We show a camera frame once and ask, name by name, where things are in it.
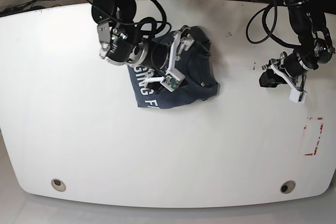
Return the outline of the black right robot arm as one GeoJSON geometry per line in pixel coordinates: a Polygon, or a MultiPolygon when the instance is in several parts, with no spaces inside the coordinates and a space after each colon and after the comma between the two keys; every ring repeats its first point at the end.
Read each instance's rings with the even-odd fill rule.
{"type": "Polygon", "coordinates": [[[93,0],[91,14],[97,24],[101,58],[114,65],[145,67],[150,77],[160,79],[201,78],[210,73],[208,42],[199,27],[183,26],[167,35],[171,28],[162,5],[150,0],[161,20],[145,17],[139,22],[135,0],[93,0]]]}

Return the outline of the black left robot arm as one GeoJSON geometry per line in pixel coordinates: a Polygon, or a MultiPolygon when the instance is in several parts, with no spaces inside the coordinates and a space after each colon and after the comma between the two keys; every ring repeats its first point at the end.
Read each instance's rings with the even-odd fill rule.
{"type": "Polygon", "coordinates": [[[289,81],[306,80],[306,73],[317,70],[320,64],[328,63],[335,54],[332,38],[327,28],[324,11],[316,0],[282,0],[287,7],[292,30],[298,36],[299,44],[289,44],[273,34],[278,18],[278,0],[260,10],[262,26],[266,37],[253,41],[257,45],[272,39],[286,48],[293,49],[291,54],[282,53],[279,59],[270,59],[264,65],[264,73],[259,78],[263,88],[275,88],[289,81]]]}

